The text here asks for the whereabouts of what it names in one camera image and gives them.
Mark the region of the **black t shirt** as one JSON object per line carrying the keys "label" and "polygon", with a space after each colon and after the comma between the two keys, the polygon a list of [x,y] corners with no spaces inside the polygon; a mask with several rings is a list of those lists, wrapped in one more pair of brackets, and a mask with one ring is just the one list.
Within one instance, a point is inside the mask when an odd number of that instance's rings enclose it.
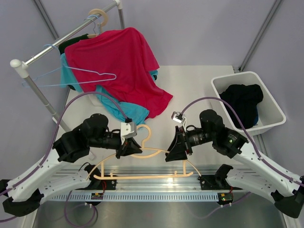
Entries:
{"label": "black t shirt", "polygon": [[219,96],[235,110],[245,129],[253,127],[255,108],[264,98],[259,85],[230,85]]}

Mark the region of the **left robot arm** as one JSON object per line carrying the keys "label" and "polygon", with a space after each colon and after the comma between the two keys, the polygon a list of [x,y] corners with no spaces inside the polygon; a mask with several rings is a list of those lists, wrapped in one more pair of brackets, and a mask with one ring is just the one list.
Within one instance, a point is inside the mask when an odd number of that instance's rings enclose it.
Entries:
{"label": "left robot arm", "polygon": [[23,217],[40,205],[71,190],[100,190],[104,184],[100,171],[93,165],[69,176],[51,180],[60,169],[87,156],[92,147],[116,151],[116,158],[142,153],[140,145],[128,131],[135,130],[133,122],[123,123],[121,129],[108,130],[108,118],[93,114],[72,131],[64,133],[54,142],[46,157],[40,159],[25,173],[13,180],[1,180],[0,191],[6,213]]}

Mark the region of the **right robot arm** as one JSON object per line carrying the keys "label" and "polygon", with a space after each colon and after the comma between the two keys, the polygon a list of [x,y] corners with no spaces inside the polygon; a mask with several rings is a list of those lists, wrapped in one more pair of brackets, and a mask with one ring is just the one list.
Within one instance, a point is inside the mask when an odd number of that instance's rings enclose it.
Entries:
{"label": "right robot arm", "polygon": [[223,164],[214,175],[219,188],[231,186],[252,192],[272,202],[283,214],[298,218],[304,206],[304,178],[264,155],[253,141],[225,127],[222,117],[215,111],[202,111],[199,117],[200,128],[194,127],[188,131],[183,126],[175,127],[175,136],[165,160],[187,160],[194,146],[212,143],[216,152],[255,172],[246,174]]}

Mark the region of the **light blue wire hanger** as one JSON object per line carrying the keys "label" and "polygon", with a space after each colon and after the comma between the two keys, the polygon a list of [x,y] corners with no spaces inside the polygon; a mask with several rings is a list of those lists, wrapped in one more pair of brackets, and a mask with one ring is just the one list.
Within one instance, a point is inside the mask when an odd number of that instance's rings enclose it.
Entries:
{"label": "light blue wire hanger", "polygon": [[[45,74],[42,74],[40,76],[37,76],[36,78],[33,79],[33,81],[38,81],[39,79],[49,76],[50,74],[55,73],[59,70],[61,71],[60,84],[42,85],[42,86],[39,85],[39,87],[55,87],[55,86],[65,87],[68,85],[80,87],[80,85],[84,85],[84,84],[113,81],[113,80],[117,79],[117,75],[113,74],[113,73],[99,73],[97,71],[70,67],[67,64],[67,61],[63,54],[60,54],[60,64],[61,64],[61,67],[56,68],[56,69],[54,69],[50,72],[47,72]],[[73,70],[80,71],[83,73],[92,73],[93,75],[97,75],[97,79],[86,79],[84,82],[80,82],[76,79],[76,77],[73,73]]]}

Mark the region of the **blue t shirt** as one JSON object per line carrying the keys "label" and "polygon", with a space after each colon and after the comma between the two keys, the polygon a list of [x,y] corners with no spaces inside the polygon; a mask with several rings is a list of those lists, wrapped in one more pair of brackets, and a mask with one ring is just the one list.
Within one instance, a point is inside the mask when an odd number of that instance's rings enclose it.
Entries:
{"label": "blue t shirt", "polygon": [[256,125],[257,125],[257,122],[258,122],[258,120],[259,120],[257,107],[255,108],[254,114],[255,114],[255,118],[254,118],[254,120],[253,120],[253,126],[256,126]]}

